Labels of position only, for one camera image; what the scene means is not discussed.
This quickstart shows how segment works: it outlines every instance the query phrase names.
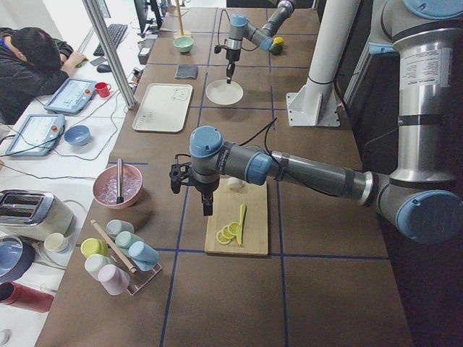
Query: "pink bowl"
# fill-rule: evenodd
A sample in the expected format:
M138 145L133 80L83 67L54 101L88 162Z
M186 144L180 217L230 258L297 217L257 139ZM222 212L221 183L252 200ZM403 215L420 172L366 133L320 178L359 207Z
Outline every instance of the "pink bowl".
M143 177L140 170L129 164L124 164L122 170L124 172L124 202L116 204L115 199L114 203L109 202L109 200L112 201L112 199L108 198L108 192L111 191L114 192L114 194L117 192L116 185L114 184L117 175L117 165L114 165L100 173L100 176L97 177L93 184L93 197L101 205L119 210L121 208L132 206L138 201L138 199L140 199L143 190ZM128 184L135 184L137 187L136 189L132 189L131 192L126 192L124 187Z

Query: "wooden cutting board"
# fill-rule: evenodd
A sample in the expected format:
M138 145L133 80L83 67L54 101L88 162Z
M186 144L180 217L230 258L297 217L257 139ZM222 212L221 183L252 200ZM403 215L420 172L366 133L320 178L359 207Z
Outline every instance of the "wooden cutting board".
M248 184L233 191L228 187L228 179L221 179L218 189L213 193L213 215L208 217L205 235L206 253L225 254L268 254L267 182L262 186ZM239 222L239 206L246 204L243 223L243 240L238 245L236 239L229 244L216 241L216 234L231 222Z

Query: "toaster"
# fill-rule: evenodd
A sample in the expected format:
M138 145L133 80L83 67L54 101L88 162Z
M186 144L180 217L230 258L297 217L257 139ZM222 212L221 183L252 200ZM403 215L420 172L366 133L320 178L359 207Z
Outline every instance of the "toaster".
M0 192L0 230L44 241L52 233L65 234L74 214L49 192L10 189Z

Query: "robotic arm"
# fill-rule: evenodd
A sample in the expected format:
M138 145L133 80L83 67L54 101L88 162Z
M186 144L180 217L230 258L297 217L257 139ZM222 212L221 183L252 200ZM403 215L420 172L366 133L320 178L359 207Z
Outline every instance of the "robotic arm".
M233 14L230 19L228 39L224 45L217 45L214 48L214 53L220 53L222 48L226 50L226 59L229 61L226 66L226 82L228 84L232 83L235 62L239 61L241 55L243 38L248 39L263 51L269 51L273 44L272 37L283 22L291 17L296 0L273 0L271 3L278 4L278 7L262 29L251 24L246 16Z
M287 153L265 153L227 142L213 127L200 127L190 138L191 162L172 166L172 190L178 192L182 184L196 186L203 196L204 214L210 215L220 175L251 184L263 184L272 176L371 207L416 242L443 242L461 231L463 202L443 190L454 177L443 167L440 154L453 45L463 35L463 4L453 1L451 9L431 2L422 8L423 4L414 0L374 3L372 53L393 50L401 56L399 163L390 176L337 168Z

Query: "computer mouse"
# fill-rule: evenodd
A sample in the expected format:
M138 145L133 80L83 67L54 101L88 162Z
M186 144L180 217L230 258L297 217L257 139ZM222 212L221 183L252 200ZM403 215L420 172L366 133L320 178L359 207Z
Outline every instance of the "computer mouse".
M108 64L100 64L96 67L96 71L98 72L111 72L111 67Z

